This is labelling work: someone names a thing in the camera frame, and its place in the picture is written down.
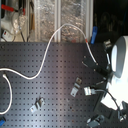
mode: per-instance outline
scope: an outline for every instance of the black pegboard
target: black pegboard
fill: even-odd
[[[0,67],[15,69],[33,76],[40,68],[47,43],[0,43]],[[106,66],[107,60],[101,44],[91,46],[97,61]],[[5,114],[2,128],[87,128],[86,121],[95,115],[94,105],[98,96],[84,94],[83,88],[102,80],[102,77],[82,65],[84,56],[89,56],[86,44],[50,45],[44,67],[34,80],[25,80],[6,72],[13,89],[13,103]],[[9,103],[9,88],[0,73],[0,111]],[[73,98],[70,92],[76,77],[82,78],[82,88]],[[43,97],[45,105],[32,114],[29,108],[36,99]],[[125,123],[113,117],[98,128],[124,128]]]

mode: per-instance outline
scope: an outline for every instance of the small black object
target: small black object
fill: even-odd
[[[103,122],[104,122],[104,116],[99,115],[99,116],[94,116],[94,117],[88,119],[87,125],[92,128],[92,127],[99,126]]]
[[[107,76],[109,74],[108,70],[102,68],[100,65],[95,63],[92,59],[84,58],[83,64],[87,65],[87,67],[89,67],[89,68],[93,69],[94,71],[98,72],[99,74],[101,74],[105,78],[107,78]]]

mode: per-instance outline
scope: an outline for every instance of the white device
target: white device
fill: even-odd
[[[113,46],[111,66],[113,76],[111,82],[107,84],[107,89],[116,99],[120,109],[123,109],[122,101],[128,103],[128,36],[120,37]],[[117,110],[117,106],[109,94],[106,94],[101,102],[107,107]]]

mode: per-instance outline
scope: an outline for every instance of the white cable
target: white cable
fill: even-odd
[[[4,112],[0,112],[0,115],[6,114],[9,111],[9,109],[11,107],[11,104],[12,104],[12,88],[11,88],[11,84],[10,84],[10,82],[9,82],[9,80],[8,80],[8,78],[7,78],[7,76],[5,74],[3,74],[3,78],[8,82],[8,85],[9,85],[9,90],[10,90],[10,103],[8,105],[8,108]]]
[[[38,77],[38,75],[40,74],[40,72],[41,72],[41,70],[42,70],[42,68],[43,68],[44,61],[45,61],[45,59],[46,59],[46,55],[47,55],[47,52],[48,52],[48,49],[49,49],[49,46],[50,46],[50,44],[51,44],[51,41],[52,41],[53,37],[54,37],[54,36],[56,35],[56,33],[57,33],[58,31],[60,31],[60,29],[62,29],[64,26],[72,26],[72,27],[78,29],[78,30],[83,34],[84,38],[86,39],[86,36],[85,36],[84,32],[83,32],[80,28],[76,27],[75,25],[66,23],[66,24],[62,25],[59,29],[57,29],[57,30],[54,32],[54,34],[51,36],[51,38],[50,38],[50,40],[49,40],[49,42],[48,42],[48,45],[47,45],[47,47],[46,47],[46,50],[45,50],[45,53],[44,53],[44,58],[43,58],[43,61],[42,61],[42,63],[41,63],[40,69],[39,69],[38,73],[37,73],[35,76],[27,77],[27,76],[25,76],[25,75],[23,75],[23,74],[21,74],[21,73],[15,71],[15,70],[13,70],[13,69],[9,69],[9,68],[0,68],[0,71],[9,71],[9,72],[13,72],[13,73],[15,73],[15,74],[17,74],[17,75],[19,75],[19,76],[21,76],[21,77],[27,79],[27,80],[32,80],[32,79],[35,79],[36,77]],[[96,63],[96,60],[95,60],[94,56],[92,55],[92,52],[91,52],[91,50],[90,50],[90,47],[89,47],[89,45],[88,45],[87,40],[86,40],[86,44],[87,44],[87,48],[88,48],[88,50],[89,50],[89,53],[90,53],[90,55],[91,55],[93,61]]]

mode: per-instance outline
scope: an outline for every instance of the wire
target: wire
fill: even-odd
[[[48,49],[49,49],[49,46],[50,46],[50,44],[51,44],[51,41],[52,41],[53,37],[54,37],[54,36],[56,35],[56,33],[57,33],[58,31],[60,31],[64,26],[72,26],[72,27],[75,27],[76,29],[78,29],[78,30],[83,34],[84,38],[86,39],[86,36],[85,36],[84,32],[83,32],[80,28],[78,28],[78,27],[76,27],[76,26],[74,26],[74,25],[72,25],[72,24],[66,23],[66,24],[62,25],[59,29],[57,29],[57,30],[54,32],[54,34],[51,36],[51,38],[50,38],[50,40],[49,40],[49,42],[48,42],[48,45],[47,45],[47,47],[46,47],[46,50],[45,50],[45,53],[44,53],[44,57],[43,57],[43,60],[42,60],[41,66],[40,66],[40,69],[39,69],[38,73],[37,73],[35,76],[27,77],[27,76],[25,76],[25,75],[23,75],[23,74],[21,74],[21,73],[15,71],[15,70],[13,70],[13,69],[9,69],[9,68],[0,68],[0,71],[9,71],[9,72],[13,72],[13,73],[15,73],[15,74],[17,74],[17,75],[19,75],[19,76],[21,76],[21,77],[27,79],[27,80],[33,80],[33,79],[35,79],[36,77],[38,77],[39,74],[40,74],[40,72],[41,72],[41,70],[42,70],[42,68],[43,68],[44,61],[45,61],[45,59],[46,59],[46,55],[47,55],[47,52],[48,52]],[[92,55],[92,52],[91,52],[90,47],[89,47],[89,45],[88,45],[88,42],[86,42],[86,44],[87,44],[89,53],[90,53],[90,55],[91,55],[93,61],[96,63],[96,60],[95,60],[95,58],[94,58],[93,55]]]
[[[124,120],[126,120],[126,119],[124,118],[124,116],[123,116],[123,114],[122,114],[122,112],[121,112],[121,110],[120,110],[120,107],[118,106],[118,104],[117,104],[115,98],[112,96],[112,94],[111,94],[109,91],[104,90],[104,89],[95,89],[95,91],[96,91],[96,92],[105,92],[105,93],[108,93],[108,94],[111,96],[112,100],[114,101],[115,105],[117,106],[117,109],[118,109],[118,111],[120,112],[121,116],[123,117]]]
[[[20,32],[20,34],[21,34],[21,36],[22,36],[23,42],[25,42],[25,39],[24,39],[24,36],[23,36],[22,30],[20,30],[20,31],[21,31],[21,32]]]
[[[3,37],[1,37],[1,39],[3,39],[5,42],[7,42],[7,40],[5,40]]]
[[[3,78],[7,81],[8,85],[9,85],[9,90],[10,90],[10,102],[8,105],[8,108],[4,111],[4,112],[0,112],[0,115],[3,115],[5,113],[7,113],[9,111],[9,109],[11,108],[11,104],[12,104],[12,88],[11,88],[11,84],[7,78],[7,76],[5,74],[3,74]]]

